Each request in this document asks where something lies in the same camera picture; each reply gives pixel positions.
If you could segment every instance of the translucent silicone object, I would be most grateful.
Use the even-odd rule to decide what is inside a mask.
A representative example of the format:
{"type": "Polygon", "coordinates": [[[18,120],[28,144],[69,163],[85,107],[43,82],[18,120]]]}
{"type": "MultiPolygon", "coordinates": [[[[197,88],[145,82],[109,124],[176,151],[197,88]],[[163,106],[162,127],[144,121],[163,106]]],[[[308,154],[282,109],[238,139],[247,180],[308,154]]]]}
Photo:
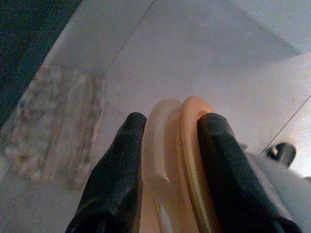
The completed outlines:
{"type": "Polygon", "coordinates": [[[177,100],[157,104],[149,115],[142,140],[143,186],[154,198],[162,233],[198,232],[194,217],[189,215],[192,209],[184,202],[188,195],[186,181],[182,182],[184,187],[180,181],[183,171],[179,170],[181,158],[176,148],[180,108],[177,100]]]}
{"type": "Polygon", "coordinates": [[[212,112],[213,108],[204,100],[198,97],[186,99],[180,113],[180,142],[186,183],[192,208],[196,210],[197,225],[200,232],[218,233],[221,228],[208,190],[197,135],[197,119],[212,112]]]}

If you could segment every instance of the white wall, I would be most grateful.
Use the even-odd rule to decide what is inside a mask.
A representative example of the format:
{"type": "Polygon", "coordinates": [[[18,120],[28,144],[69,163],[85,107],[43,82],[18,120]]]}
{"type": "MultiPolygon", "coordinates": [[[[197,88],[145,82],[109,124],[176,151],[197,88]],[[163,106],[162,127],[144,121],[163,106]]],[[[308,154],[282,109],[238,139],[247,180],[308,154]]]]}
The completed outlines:
{"type": "Polygon", "coordinates": [[[301,53],[311,51],[310,0],[230,0],[301,53]]]}

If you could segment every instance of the black object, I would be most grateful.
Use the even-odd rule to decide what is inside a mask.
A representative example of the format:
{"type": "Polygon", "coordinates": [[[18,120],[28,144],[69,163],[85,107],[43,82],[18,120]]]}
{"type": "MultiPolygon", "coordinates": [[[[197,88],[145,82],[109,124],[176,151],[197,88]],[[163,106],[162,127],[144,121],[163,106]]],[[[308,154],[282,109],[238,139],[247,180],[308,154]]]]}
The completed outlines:
{"type": "Polygon", "coordinates": [[[205,174],[224,233],[298,233],[266,196],[227,120],[206,114],[197,122],[205,174]]]}
{"type": "Polygon", "coordinates": [[[131,113],[93,169],[67,233],[127,233],[139,229],[141,143],[146,117],[131,113]]]}
{"type": "Polygon", "coordinates": [[[0,127],[80,1],[0,1],[0,127]]]}
{"type": "Polygon", "coordinates": [[[268,149],[267,156],[290,167],[296,156],[296,149],[289,143],[279,143],[268,149]]]}

